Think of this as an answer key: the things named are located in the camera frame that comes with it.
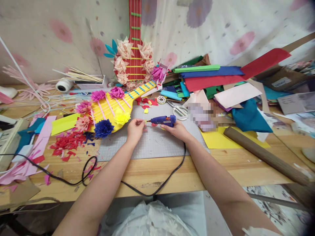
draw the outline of bamboo skewers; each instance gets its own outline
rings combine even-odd
[[[95,77],[93,75],[88,75],[88,74],[86,74],[82,71],[79,71],[75,68],[72,68],[72,67],[70,67],[70,72],[67,72],[67,73],[63,73],[61,71],[54,70],[54,69],[53,69],[53,71],[58,72],[58,73],[63,74],[63,75],[66,75],[67,76],[66,79],[69,79],[69,80],[92,81],[92,82],[100,82],[100,83],[103,82],[103,79],[101,79],[101,78]],[[62,79],[50,80],[48,82],[59,81],[59,80],[62,80]]]

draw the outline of teal paper leaf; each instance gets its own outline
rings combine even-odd
[[[115,40],[112,40],[112,48],[116,54],[118,50],[117,50],[117,44],[116,44]]]
[[[106,46],[107,50],[108,50],[111,54],[115,55],[114,50],[113,50],[110,46],[108,46],[107,44],[105,44],[105,46]]]
[[[108,58],[114,58],[115,56],[112,54],[108,54],[108,53],[104,53],[104,56],[108,57]]]

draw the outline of power strip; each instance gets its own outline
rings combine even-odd
[[[0,131],[2,133],[2,136],[0,137],[0,153],[9,154],[16,152],[21,140],[21,136],[18,134],[18,132],[27,129],[29,124],[29,121],[20,118],[17,119],[17,122],[13,128]],[[0,156],[0,172],[7,170],[12,159],[13,155]]]

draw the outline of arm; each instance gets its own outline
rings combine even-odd
[[[211,156],[204,147],[177,121],[174,127],[161,125],[184,141],[202,183],[219,207],[232,235],[244,235],[242,228],[265,228],[281,234],[265,213],[254,203],[239,183]]]
[[[115,197],[144,126],[145,121],[142,119],[133,119],[130,122],[127,141],[84,189],[54,232],[54,236],[97,234],[98,225]]]

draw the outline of hand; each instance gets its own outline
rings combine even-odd
[[[187,142],[193,136],[186,130],[185,126],[182,122],[176,121],[174,124],[174,127],[169,127],[167,125],[161,125],[161,128],[169,131],[172,135],[174,135],[176,138],[179,138],[180,140]]]
[[[146,127],[145,120],[133,119],[128,125],[127,142],[136,146],[139,139],[141,138],[142,132],[146,131],[143,129],[144,127]]]

